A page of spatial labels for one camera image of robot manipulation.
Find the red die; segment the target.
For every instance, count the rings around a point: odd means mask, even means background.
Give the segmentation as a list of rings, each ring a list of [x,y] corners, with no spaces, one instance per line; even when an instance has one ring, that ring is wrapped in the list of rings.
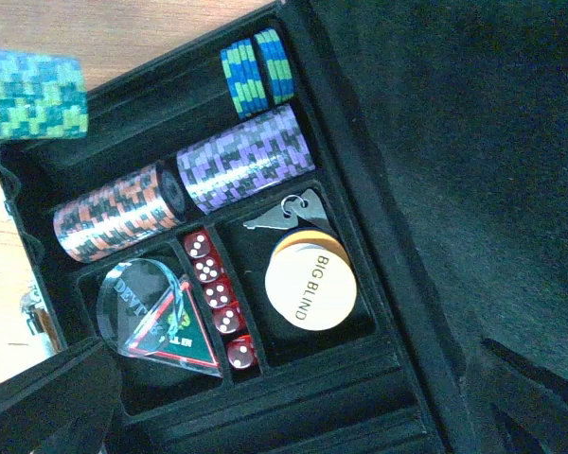
[[[226,345],[229,364],[236,370],[245,370],[257,364],[256,349],[250,335],[242,335]]]
[[[213,243],[205,229],[185,235],[183,240],[186,254],[192,259],[200,259],[214,252]]]
[[[230,305],[235,301],[233,289],[227,278],[220,278],[203,285],[205,302],[213,309]]]
[[[193,269],[196,278],[203,284],[214,282],[224,274],[220,259],[211,255],[194,260]]]
[[[246,328],[238,302],[214,310],[213,323],[222,335],[237,333]]]

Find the green 20 chip stack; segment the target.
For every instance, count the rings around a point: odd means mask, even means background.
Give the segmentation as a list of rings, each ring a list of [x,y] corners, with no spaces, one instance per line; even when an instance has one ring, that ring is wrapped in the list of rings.
[[[78,60],[0,49],[0,139],[77,139],[88,123]]]

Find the blue chip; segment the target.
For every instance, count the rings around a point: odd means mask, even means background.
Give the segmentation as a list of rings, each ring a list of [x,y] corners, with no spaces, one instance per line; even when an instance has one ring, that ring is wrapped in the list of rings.
[[[294,97],[293,73],[283,41],[272,27],[220,51],[222,71],[240,119]]]

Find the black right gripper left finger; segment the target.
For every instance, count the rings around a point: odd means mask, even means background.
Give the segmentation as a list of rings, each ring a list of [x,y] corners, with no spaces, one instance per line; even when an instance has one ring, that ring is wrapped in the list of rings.
[[[0,384],[0,453],[98,453],[121,374],[88,338]]]

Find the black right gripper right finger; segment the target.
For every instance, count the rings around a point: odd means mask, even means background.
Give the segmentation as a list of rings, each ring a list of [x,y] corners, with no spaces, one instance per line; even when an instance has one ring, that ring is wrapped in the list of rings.
[[[483,340],[478,440],[481,453],[568,453],[568,380]]]

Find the black poker set case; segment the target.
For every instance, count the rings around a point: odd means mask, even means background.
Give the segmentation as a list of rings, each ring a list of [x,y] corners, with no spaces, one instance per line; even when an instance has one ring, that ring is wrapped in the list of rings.
[[[278,33],[294,97],[240,119],[220,51]],[[178,151],[289,104],[315,170],[212,213]],[[0,184],[62,351],[105,342],[121,374],[98,453],[481,453],[478,362],[491,339],[568,380],[568,1],[274,1],[87,91],[77,139],[0,139]],[[53,230],[61,205],[156,162],[180,178],[177,227],[92,263]],[[248,230],[289,195],[290,230]],[[205,229],[246,328],[222,335],[184,249]],[[283,236],[345,248],[358,286],[339,325],[270,304]],[[120,355],[97,299],[120,262],[187,275],[222,377]],[[234,369],[250,335],[257,364]]]

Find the brown chip stack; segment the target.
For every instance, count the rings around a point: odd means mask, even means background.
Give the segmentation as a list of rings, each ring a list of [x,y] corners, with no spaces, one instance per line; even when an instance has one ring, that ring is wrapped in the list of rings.
[[[158,161],[58,207],[53,230],[63,250],[92,263],[182,224],[186,194]]]

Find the white dealer button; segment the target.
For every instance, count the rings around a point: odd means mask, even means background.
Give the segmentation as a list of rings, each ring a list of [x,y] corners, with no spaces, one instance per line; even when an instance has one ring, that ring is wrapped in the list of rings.
[[[264,287],[271,306],[286,321],[307,331],[325,331],[342,323],[358,294],[342,243],[316,229],[297,230],[278,241]]]

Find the triangular all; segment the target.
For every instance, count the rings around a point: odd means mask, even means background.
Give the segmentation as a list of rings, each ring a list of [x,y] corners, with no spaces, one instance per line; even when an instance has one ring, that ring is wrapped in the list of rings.
[[[124,341],[122,353],[221,378],[221,366],[194,301],[187,275],[179,278],[179,286],[184,312],[179,318],[177,331],[172,336],[168,332],[160,334],[156,331],[158,327],[171,328],[174,321],[174,292],[168,288]]]

